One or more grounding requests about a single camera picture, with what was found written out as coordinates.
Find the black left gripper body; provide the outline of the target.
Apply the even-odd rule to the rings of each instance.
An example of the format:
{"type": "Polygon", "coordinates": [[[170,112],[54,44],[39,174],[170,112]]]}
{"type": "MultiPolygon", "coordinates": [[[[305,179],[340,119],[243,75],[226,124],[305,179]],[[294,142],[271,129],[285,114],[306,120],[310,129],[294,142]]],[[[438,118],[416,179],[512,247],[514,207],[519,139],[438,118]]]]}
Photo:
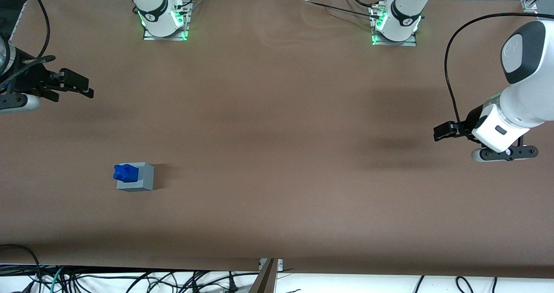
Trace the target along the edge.
{"type": "Polygon", "coordinates": [[[491,123],[493,123],[493,104],[481,104],[472,109],[464,121],[464,135],[466,138],[489,138],[491,123]]]}

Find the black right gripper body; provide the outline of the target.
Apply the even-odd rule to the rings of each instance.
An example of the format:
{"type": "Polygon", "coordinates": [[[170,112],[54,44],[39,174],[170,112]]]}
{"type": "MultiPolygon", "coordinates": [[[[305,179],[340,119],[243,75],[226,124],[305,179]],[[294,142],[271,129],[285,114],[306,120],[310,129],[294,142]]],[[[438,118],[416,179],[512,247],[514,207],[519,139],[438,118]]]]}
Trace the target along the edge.
{"type": "Polygon", "coordinates": [[[16,77],[13,74],[30,64],[35,58],[29,54],[16,54],[14,60],[9,62],[9,68],[1,76],[1,82],[10,79],[5,85],[1,86],[1,94],[6,93],[25,93],[42,97],[52,102],[59,102],[59,94],[54,91],[58,85],[53,78],[54,72],[44,67],[45,63],[55,60],[54,55],[48,55],[45,60],[35,64],[28,70],[16,77]]]}

